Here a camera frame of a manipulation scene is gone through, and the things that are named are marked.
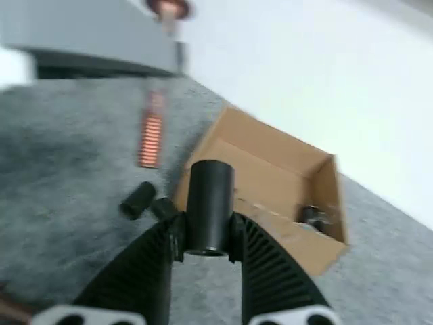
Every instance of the black cylindrical object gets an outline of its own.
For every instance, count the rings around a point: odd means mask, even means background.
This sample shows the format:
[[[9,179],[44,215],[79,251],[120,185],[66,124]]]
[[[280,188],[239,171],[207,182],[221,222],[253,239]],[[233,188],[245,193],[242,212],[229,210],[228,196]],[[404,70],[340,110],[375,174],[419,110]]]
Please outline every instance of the black cylindrical object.
[[[150,206],[155,195],[155,187],[145,181],[120,204],[120,210],[131,220],[136,220]]]
[[[159,221],[171,219],[173,217],[176,217],[176,215],[179,213],[175,205],[169,198],[160,198],[156,201],[153,201],[150,209]]]
[[[229,251],[235,171],[217,160],[191,168],[186,213],[186,252],[221,256]]]

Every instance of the gray carpet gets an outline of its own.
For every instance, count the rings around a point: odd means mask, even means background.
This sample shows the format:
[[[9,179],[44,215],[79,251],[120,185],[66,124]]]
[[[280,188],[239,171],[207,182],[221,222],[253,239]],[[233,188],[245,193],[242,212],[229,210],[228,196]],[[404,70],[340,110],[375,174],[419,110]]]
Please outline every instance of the gray carpet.
[[[139,182],[169,194],[222,99],[172,81],[162,166],[135,166],[148,81],[41,81],[0,94],[0,282],[39,307],[69,302],[154,221],[117,205]],[[316,279],[345,324],[433,324],[432,232],[346,177],[352,247]],[[240,324],[240,265],[188,256],[171,324]]]

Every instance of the white wall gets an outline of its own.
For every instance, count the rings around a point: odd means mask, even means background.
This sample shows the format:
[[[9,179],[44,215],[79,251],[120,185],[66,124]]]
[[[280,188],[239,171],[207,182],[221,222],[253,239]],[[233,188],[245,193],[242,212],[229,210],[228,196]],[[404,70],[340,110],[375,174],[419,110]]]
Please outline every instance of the white wall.
[[[433,229],[431,35],[362,0],[195,2],[193,78]]]

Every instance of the cardboard box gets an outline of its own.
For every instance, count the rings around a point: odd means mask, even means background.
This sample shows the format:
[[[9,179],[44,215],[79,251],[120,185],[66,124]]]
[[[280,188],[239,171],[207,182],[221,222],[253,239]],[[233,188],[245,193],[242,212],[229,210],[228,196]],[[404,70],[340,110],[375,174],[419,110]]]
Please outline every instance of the cardboard box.
[[[183,211],[191,166],[205,159],[233,166],[235,211],[259,223],[310,275],[323,273],[347,247],[335,156],[226,108],[185,165],[174,197]],[[294,223],[307,204],[329,216],[328,236]]]

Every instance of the copper spring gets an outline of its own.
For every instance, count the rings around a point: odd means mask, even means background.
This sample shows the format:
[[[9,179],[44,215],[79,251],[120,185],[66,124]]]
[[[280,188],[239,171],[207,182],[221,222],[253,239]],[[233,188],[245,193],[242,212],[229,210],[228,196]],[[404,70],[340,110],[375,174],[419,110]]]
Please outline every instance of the copper spring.
[[[164,95],[156,91],[150,93],[150,104],[143,112],[141,122],[141,143],[139,149],[139,166],[155,168],[161,149],[162,110]]]

